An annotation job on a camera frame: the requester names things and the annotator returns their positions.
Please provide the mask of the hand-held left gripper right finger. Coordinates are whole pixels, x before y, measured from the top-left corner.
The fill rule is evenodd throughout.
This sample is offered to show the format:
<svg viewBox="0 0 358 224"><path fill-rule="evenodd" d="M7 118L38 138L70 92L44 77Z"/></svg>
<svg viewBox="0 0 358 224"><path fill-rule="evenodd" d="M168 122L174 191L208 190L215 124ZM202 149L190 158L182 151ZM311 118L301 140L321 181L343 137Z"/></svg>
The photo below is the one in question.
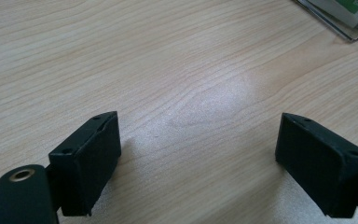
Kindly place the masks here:
<svg viewBox="0 0 358 224"><path fill-rule="evenodd" d="M358 146L312 119L284 113L275 158L325 215L354 215Z"/></svg>

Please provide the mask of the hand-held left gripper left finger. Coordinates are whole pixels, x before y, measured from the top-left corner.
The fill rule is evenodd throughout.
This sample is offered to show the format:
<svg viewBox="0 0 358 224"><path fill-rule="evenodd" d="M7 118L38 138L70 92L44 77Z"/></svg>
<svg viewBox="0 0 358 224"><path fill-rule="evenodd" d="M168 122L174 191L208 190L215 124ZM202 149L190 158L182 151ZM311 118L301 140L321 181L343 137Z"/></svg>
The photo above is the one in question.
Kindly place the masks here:
<svg viewBox="0 0 358 224"><path fill-rule="evenodd" d="M90 215L116 169L121 145L116 111L97 115L48 154L58 206L66 217Z"/></svg>

